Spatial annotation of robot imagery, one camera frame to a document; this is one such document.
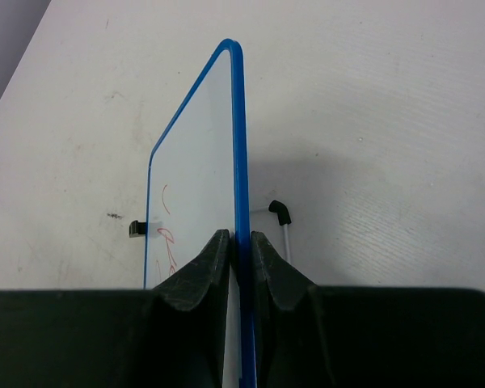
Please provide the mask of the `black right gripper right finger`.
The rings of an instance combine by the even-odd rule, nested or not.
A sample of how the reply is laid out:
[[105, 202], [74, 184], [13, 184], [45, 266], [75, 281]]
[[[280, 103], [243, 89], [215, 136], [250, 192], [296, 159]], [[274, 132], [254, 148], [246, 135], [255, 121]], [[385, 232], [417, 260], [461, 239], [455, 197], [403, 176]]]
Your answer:
[[261, 387], [485, 387], [485, 292], [317, 285], [251, 236]]

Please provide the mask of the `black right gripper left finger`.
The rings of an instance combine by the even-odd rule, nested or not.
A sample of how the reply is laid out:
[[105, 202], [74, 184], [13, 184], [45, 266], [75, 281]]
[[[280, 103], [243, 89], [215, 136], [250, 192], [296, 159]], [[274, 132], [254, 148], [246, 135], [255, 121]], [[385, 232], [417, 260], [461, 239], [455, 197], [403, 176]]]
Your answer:
[[230, 234], [151, 290], [0, 291], [0, 387], [219, 387]]

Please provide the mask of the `blue-framed whiteboard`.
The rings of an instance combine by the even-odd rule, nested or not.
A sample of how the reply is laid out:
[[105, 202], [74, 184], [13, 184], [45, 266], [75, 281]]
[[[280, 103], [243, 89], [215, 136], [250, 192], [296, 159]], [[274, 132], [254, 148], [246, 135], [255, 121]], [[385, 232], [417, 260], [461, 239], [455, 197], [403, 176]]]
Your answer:
[[243, 51], [235, 40], [217, 46], [151, 151], [146, 221], [146, 288], [228, 230], [235, 257], [223, 377], [230, 387], [256, 386]]

